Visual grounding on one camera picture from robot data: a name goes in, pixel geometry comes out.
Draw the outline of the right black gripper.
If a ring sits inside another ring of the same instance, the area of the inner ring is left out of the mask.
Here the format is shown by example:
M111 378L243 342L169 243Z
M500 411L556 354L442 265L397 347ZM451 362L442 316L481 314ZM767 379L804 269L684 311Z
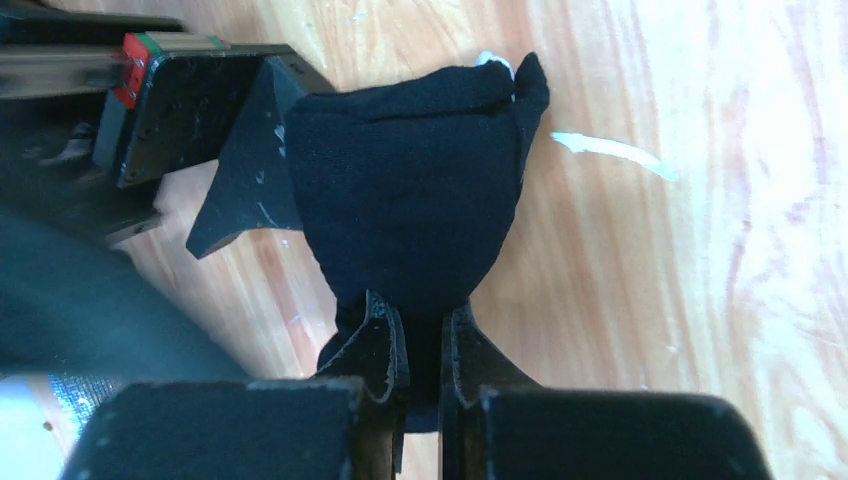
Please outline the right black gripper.
M155 227L165 176L216 161L186 240L195 258L246 231L300 231L284 116L332 90L283 44L5 1L1 199L115 243Z

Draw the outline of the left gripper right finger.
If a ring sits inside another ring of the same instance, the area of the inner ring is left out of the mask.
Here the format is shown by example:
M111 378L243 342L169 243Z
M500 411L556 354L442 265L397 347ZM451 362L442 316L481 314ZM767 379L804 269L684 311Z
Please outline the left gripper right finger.
M745 418L710 395L540 385L478 328L442 329L445 479L767 479Z

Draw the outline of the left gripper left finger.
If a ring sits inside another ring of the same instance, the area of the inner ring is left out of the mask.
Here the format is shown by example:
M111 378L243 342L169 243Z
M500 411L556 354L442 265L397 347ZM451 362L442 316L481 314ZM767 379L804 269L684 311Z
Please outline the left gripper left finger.
M357 331L305 380L144 383L101 404L66 479L393 479L409 367L398 312L367 296Z

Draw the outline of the black Junhao underwear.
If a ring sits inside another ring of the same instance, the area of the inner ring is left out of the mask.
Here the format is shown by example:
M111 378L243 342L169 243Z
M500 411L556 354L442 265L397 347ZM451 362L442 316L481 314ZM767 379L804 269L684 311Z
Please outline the black Junhao underwear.
M437 428L443 319L498 258L550 90L538 56L491 60L394 85L311 94L285 117L306 241L336 300L328 363L375 294L402 321L406 429Z

